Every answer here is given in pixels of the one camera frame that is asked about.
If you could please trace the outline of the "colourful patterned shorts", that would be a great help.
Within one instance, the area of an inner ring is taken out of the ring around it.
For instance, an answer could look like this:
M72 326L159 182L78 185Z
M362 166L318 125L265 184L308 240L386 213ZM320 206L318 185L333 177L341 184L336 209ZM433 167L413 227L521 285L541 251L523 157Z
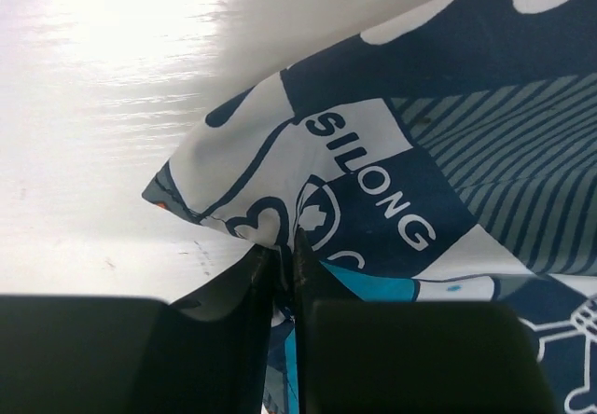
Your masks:
M143 198L368 300L491 300L596 409L596 0L431 0L207 114Z

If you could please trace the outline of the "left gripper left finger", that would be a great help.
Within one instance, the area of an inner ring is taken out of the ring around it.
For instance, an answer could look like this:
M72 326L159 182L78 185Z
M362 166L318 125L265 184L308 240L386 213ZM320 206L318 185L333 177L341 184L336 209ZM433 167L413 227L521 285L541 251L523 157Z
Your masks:
M5 413L258 413L273 254L254 246L198 290L1 298Z

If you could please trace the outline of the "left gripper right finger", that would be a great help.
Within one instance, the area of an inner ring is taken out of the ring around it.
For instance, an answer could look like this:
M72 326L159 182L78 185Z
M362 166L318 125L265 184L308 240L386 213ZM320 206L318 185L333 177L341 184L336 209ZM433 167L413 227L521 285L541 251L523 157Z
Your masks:
M514 312L493 302L366 302L295 236L302 413L551 413Z

